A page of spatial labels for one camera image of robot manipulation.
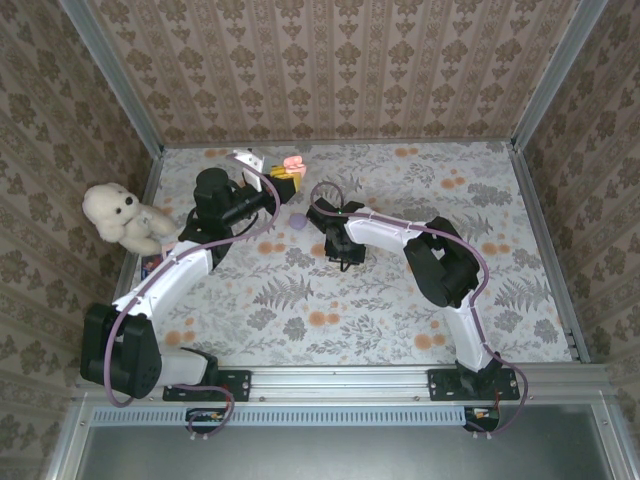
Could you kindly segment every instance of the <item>white teddy bear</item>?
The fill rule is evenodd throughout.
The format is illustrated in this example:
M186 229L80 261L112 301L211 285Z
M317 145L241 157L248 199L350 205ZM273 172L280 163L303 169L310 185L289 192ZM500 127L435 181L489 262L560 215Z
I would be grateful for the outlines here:
M91 187L84 194L84 214L107 242L119 242L132 253L154 255L161 252L159 242L148 238L176 231L173 221L153 207L141 205L138 198L117 183Z

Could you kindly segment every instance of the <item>table surface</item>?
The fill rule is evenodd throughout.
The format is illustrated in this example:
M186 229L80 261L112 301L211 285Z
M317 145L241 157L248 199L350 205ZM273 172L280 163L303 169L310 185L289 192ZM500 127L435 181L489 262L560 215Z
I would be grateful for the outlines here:
M308 168L302 191L283 206L272 231L234 244L210 276L158 319L162 341L214 353L225 366L452 363L455 347L442 312L420 294L404 258L368 248L363 265L341 273L327 262L319 231L288 225L291 214L306 212L311 188L330 180L347 201L383 214L448 218L489 264L491 280L478 305L493 348L518 362L571 361L505 143L262 151L274 162L302 155ZM155 205L184 225L201 170L221 166L241 179L225 160L230 152L167 150ZM337 203L334 192L325 194ZM266 221L262 212L257 225Z

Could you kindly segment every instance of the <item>small toy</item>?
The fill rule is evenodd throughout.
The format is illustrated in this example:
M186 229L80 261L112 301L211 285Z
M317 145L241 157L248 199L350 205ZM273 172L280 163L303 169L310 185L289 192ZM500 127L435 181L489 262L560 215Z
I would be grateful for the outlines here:
M281 166L271 169L271 176L280 179L292 178L296 191L300 190L300 181L307 173L307 167L302 163L302 157L288 157Z
M151 272L153 272L158 266L166 260L169 254L176 246L176 242L168 243L162 246L162 253L158 255L147 255L140 260L140 280L144 280Z
M289 226L294 230L302 230L307 225L307 217L302 213L294 213L289 217Z
M84 194L82 210L96 226L100 238L118 242L132 253L155 255L160 243L149 236L170 235L176 231L173 221L160 210L142 205L138 198L117 183L91 187Z

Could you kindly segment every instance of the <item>patterned wall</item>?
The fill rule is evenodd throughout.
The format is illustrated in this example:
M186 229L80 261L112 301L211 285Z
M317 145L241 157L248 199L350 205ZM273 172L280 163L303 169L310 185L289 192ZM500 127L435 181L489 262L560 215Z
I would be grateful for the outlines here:
M81 210L88 185L140 193L150 159L56 1L0 2L0 478L38 476L77 375L83 311L123 252Z
M640 446L640 2L609 1L526 157L577 314Z
M165 144L509 137L577 0L90 0Z

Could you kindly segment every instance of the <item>metal corner post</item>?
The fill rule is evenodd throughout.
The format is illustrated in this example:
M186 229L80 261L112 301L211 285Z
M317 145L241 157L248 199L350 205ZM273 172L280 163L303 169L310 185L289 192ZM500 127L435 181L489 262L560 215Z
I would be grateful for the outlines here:
M152 158L162 154L160 135L119 64L98 21L85 0L60 0L71 22L89 49L93 60L107 79L118 102L138 132Z
M542 265L547 272L549 286L551 287L551 291L553 292L556 305L558 307L558 314L565 325L571 329L575 340L575 348L578 351L580 360L584 363L589 363L591 358L589 356L589 351L587 350L587 344L585 343L582 335L582 329L580 328L578 317L573 309L573 303L569 296L567 284L564 281L560 262L558 262L556 251L553 248L551 235L549 234L547 223L544 220L542 207L540 206L540 201L538 200L538 196L533 185L533 179L529 173L529 167L527 167L522 149L512 150L510 151L510 155L511 162L513 164L513 171L518 180L520 192L522 193L522 201L527 209L533 235L540 250Z
M147 185L142 195L142 203L145 205L153 205L153 200L158 190L160 183L160 174L162 173L162 166L164 159L162 156L155 157L151 164L151 170L149 171L149 178L147 179ZM131 282L133 276L136 273L136 265L138 263L138 255L135 253L127 252L122 262L122 268L120 269L120 275L118 276L118 283L113 293L114 300L120 298L131 288Z
M529 100L529 104L513 132L514 144L523 150L606 5L607 0L583 0L576 8L567 30L558 43L540 83L533 92L531 100Z

